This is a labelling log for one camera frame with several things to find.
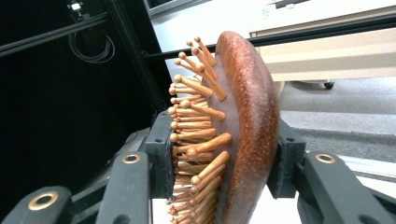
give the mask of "black bracket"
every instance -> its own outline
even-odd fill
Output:
[[[331,153],[308,153],[296,165],[293,183],[300,192],[297,207],[303,223],[395,223],[394,214]],[[395,206],[393,199],[389,207]]]

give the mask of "wooden bristle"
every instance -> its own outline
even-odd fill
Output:
[[[202,52],[206,56],[206,59],[207,59],[208,63],[211,66],[216,65],[218,62],[216,62],[216,59],[212,56],[212,54],[210,53],[209,49],[207,49],[206,45],[201,41],[201,37],[196,36],[194,38],[194,40],[195,40],[195,42],[198,43],[198,45],[201,48]]]
[[[181,61],[180,59],[175,60],[175,65],[182,66],[182,67],[192,71],[193,73],[199,73],[199,70],[197,68],[195,68],[195,66],[191,66],[188,63]]]
[[[199,75],[205,78],[207,84],[209,85],[210,89],[212,89],[212,91],[215,93],[216,97],[220,101],[223,101],[227,97],[227,93],[225,93],[224,89],[210,74],[207,73],[207,70],[202,63],[197,64],[197,69],[203,70],[203,72],[200,72]]]
[[[202,115],[209,116],[212,119],[217,119],[220,121],[225,120],[225,113],[212,108],[205,108],[198,105],[193,105],[190,101],[184,100],[180,103],[180,107],[183,109],[192,109]]]
[[[208,87],[202,86],[201,84],[198,84],[197,82],[184,78],[181,75],[175,75],[174,81],[177,83],[183,83],[184,85],[190,87],[191,89],[195,90],[196,92],[204,96],[210,97],[213,94],[213,91],[210,90]]]
[[[205,70],[207,71],[207,73],[212,76],[214,79],[218,78],[218,74],[215,73],[215,71],[213,70],[212,66],[209,64],[209,62],[207,61],[206,56],[204,55],[204,53],[196,48],[196,47],[192,47],[191,48],[191,53],[192,55],[196,56],[198,58],[198,60],[205,66]]]

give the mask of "wheel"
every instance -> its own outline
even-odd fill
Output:
[[[324,83],[324,87],[326,87],[327,90],[331,90],[333,86],[334,86],[334,82]]]

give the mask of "black cable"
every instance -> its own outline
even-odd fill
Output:
[[[77,57],[79,57],[82,61],[86,63],[106,63],[110,61],[114,57],[114,54],[116,53],[116,48],[114,47],[113,41],[108,35],[106,35],[106,46],[104,51],[96,56],[86,56],[78,50],[76,45],[76,36],[77,33],[73,33],[69,35],[70,49]]]

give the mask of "metal bolt hole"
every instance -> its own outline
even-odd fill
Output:
[[[28,208],[32,211],[37,211],[41,210],[44,208],[49,207],[53,203],[58,200],[58,193],[55,191],[47,192],[47,193],[42,193],[35,198],[32,199],[32,201],[29,202]]]
[[[327,155],[327,154],[318,154],[315,156],[318,161],[324,162],[324,163],[335,163],[335,158]]]
[[[123,162],[125,163],[135,163],[140,161],[140,156],[139,155],[128,155],[122,159]]]

